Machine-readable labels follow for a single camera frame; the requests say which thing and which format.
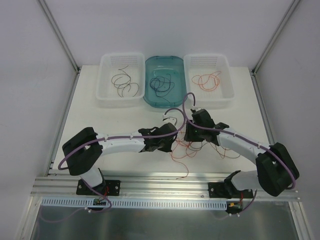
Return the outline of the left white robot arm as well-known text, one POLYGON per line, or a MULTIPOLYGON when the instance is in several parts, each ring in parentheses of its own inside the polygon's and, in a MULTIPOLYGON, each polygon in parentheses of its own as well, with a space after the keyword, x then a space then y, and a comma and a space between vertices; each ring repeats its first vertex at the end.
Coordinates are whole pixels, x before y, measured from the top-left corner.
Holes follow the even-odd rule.
POLYGON ((79 176, 95 195, 105 189, 96 161, 104 155, 116 153, 171 152, 178 134, 172 123, 161 127, 141 128, 127 135, 98 134, 92 127, 86 127, 62 145, 63 160, 59 170, 68 170, 71 176, 79 176))

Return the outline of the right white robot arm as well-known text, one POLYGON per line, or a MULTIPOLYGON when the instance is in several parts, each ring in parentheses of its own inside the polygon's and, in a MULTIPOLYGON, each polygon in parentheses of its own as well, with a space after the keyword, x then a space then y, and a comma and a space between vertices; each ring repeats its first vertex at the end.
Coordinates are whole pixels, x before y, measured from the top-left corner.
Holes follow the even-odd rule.
POLYGON ((184 139, 187 142, 206 141, 217 147, 232 150, 255 164, 251 171, 236 170, 214 188, 214 193, 231 199, 245 190, 262 188, 277 197, 284 190, 293 189, 300 173, 287 148, 277 142, 273 145, 259 143, 237 133, 229 125, 215 123, 209 112, 192 108, 187 120, 184 139))

